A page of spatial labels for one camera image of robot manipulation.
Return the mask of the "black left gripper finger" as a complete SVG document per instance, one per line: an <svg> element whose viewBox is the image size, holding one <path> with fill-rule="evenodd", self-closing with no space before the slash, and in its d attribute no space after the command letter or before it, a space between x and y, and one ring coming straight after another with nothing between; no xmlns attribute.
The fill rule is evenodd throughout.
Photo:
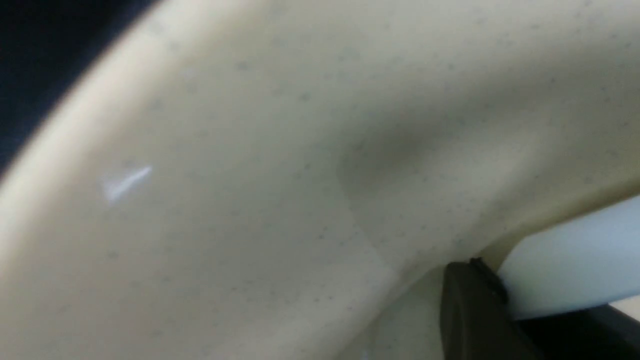
<svg viewBox="0 0 640 360"><path fill-rule="evenodd" d="M446 360L542 360L512 320L509 296L481 258L445 266L439 333Z"/></svg>

